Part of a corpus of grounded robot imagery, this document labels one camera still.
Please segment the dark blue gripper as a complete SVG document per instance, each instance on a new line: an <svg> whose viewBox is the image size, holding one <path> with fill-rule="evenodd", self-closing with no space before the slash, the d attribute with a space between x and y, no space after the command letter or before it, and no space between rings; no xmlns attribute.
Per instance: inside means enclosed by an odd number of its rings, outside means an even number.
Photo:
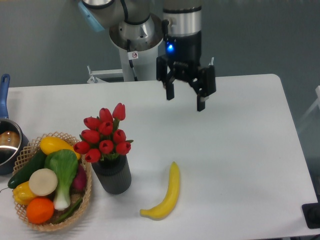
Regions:
<svg viewBox="0 0 320 240"><path fill-rule="evenodd" d="M165 54L156 59L156 79L161 81L168 101L175 97L174 81L188 83L196 93L196 109L201 112L206 100L216 92L216 75L213 65L202 67L202 33L187 36L163 36Z"/></svg>

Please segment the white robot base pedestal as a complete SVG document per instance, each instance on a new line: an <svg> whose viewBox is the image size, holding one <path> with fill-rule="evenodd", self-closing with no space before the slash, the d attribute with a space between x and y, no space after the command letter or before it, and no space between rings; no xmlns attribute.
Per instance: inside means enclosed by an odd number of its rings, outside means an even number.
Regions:
<svg viewBox="0 0 320 240"><path fill-rule="evenodd" d="M158 57L156 45L147 50L127 51L118 48L121 68L107 70L88 70L88 84L111 82L112 79L121 78L124 82L153 81L156 79L156 58Z"/></svg>

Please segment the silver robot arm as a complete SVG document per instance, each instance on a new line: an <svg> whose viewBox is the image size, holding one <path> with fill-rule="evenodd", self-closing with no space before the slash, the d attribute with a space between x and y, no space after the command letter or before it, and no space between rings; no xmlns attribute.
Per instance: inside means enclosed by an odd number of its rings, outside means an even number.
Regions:
<svg viewBox="0 0 320 240"><path fill-rule="evenodd" d="M148 0L80 0L78 7L97 32L108 30L119 51L126 82L158 80L166 98L175 96L174 81L188 83L196 93L197 110L216 91L215 68L201 66L202 3L166 0L163 16L151 12Z"/></svg>

